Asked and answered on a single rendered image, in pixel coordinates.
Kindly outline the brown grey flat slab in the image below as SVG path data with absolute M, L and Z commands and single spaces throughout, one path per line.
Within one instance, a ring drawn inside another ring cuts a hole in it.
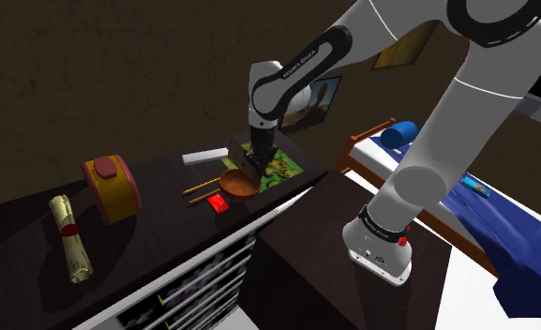
M 228 157 L 248 178 L 260 181 L 256 168 L 247 158 L 247 151 L 234 139 L 228 141 Z

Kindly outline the green picture book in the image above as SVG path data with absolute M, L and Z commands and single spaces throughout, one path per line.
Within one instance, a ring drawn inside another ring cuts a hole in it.
M 240 169 L 246 174 L 256 173 L 252 166 L 249 166 L 247 163 L 243 164 L 242 161 L 235 163 L 229 157 L 223 157 L 221 162 L 228 169 Z M 279 149 L 266 166 L 263 175 L 261 175 L 260 192 L 264 192 L 269 188 L 277 186 L 278 184 L 302 173 L 303 171 L 304 170 L 299 165 L 297 165 L 290 157 Z

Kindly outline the brown wooden bowl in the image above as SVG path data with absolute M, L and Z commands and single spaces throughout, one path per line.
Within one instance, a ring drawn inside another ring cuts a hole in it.
M 219 178 L 219 188 L 234 201 L 246 201 L 257 195 L 262 187 L 259 179 L 250 178 L 240 169 L 229 169 Z

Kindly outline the white flat bar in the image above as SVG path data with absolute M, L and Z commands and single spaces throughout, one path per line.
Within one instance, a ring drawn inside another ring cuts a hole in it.
M 194 152 L 189 154 L 184 154 L 182 156 L 183 163 L 185 165 L 194 165 L 214 160 L 221 160 L 226 158 L 229 154 L 229 149 L 227 147 L 204 150 L 200 152 Z

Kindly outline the wooden chopstick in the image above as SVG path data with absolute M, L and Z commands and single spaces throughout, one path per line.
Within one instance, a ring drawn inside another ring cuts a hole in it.
M 195 190 L 197 190 L 199 188 L 203 188 L 203 187 L 208 186 L 210 184 L 216 183 L 219 180 L 219 178 L 220 177 L 217 177 L 215 179 L 212 179 L 212 180 L 209 180 L 209 181 L 204 182 L 202 184 L 199 184 L 199 185 L 197 185 L 195 187 L 188 188 L 188 189 L 184 190 L 182 194 L 183 195 L 188 195 L 188 194 L 192 193 L 193 191 L 195 191 Z
M 220 193 L 220 188 L 217 188 L 217 189 L 215 189 L 215 190 L 213 190 L 213 191 L 210 191 L 210 192 L 208 192 L 208 193 L 203 194 L 203 195 L 200 196 L 200 197 L 197 197 L 197 198 L 195 198 L 195 199 L 190 200 L 190 201 L 189 201 L 189 204 L 199 203 L 200 201 L 206 200 L 207 198 L 209 198 L 209 197 L 211 197 L 211 196 L 213 196 L 213 195 L 216 195 L 216 194 L 218 194 L 218 193 Z

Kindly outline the red card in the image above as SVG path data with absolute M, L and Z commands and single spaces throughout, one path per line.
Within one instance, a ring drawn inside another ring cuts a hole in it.
M 212 195 L 211 197 L 208 197 L 207 201 L 217 214 L 224 213 L 230 209 L 230 206 L 221 197 L 220 194 L 215 194 L 215 195 Z

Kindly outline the blue roll pillow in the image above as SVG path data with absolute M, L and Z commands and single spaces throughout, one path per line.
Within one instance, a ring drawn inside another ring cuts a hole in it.
M 380 141 L 386 148 L 397 149 L 411 143 L 417 136 L 418 131 L 418 126 L 414 122 L 397 122 L 381 133 Z

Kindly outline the dark chest of drawers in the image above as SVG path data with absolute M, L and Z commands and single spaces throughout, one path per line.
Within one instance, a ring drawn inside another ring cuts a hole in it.
M 135 164 L 142 210 L 106 225 L 84 181 L 0 203 L 0 330 L 72 330 L 201 251 L 312 187 L 323 165 L 294 142 L 276 145 L 304 171 L 217 214 L 183 191 L 224 172 L 221 162 L 187 166 L 177 154 Z M 68 196 L 94 274 L 70 281 L 49 201 Z

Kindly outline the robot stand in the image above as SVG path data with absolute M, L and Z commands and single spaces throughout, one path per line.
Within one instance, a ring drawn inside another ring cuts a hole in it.
M 372 274 L 342 239 L 371 197 L 332 171 L 260 232 L 238 296 L 259 330 L 434 330 L 452 248 L 414 223 L 407 282 Z

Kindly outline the yellow container with maroon ends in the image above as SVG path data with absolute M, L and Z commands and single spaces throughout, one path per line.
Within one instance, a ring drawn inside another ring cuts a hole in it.
M 106 225 L 137 215 L 142 200 L 127 163 L 117 154 L 81 163 L 81 170 Z

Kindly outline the light blue small box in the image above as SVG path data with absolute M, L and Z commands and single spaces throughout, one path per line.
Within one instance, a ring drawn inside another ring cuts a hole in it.
M 490 195 L 491 190 L 480 183 L 473 180 L 471 177 L 466 176 L 461 180 L 461 184 L 466 187 L 467 189 L 471 190 L 475 194 L 483 197 L 488 198 Z

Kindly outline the rolled parchment scroll red seal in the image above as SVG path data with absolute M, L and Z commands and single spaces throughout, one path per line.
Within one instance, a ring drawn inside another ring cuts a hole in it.
M 83 246 L 69 198 L 57 195 L 50 199 L 49 206 L 62 239 L 69 279 L 72 283 L 86 281 L 94 274 L 94 268 Z

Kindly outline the blue blanket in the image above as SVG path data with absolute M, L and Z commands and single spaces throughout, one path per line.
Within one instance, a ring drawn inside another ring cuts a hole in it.
M 541 318 L 541 221 L 464 173 L 441 200 L 498 273 L 493 291 L 510 318 Z

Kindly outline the wooden frame bed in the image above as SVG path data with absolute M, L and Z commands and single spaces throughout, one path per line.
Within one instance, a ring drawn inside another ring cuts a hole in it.
M 335 169 L 376 193 L 398 163 L 374 139 L 396 120 L 346 142 Z M 424 211 L 415 220 L 452 246 L 435 330 L 541 330 L 541 319 L 510 319 L 492 287 L 497 273 L 483 249 L 444 204 Z

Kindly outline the yellow green wall picture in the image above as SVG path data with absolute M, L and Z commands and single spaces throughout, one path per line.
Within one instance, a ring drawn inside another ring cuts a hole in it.
M 438 25 L 438 21 L 429 21 L 415 27 L 397 42 L 381 51 L 372 70 L 413 65 Z

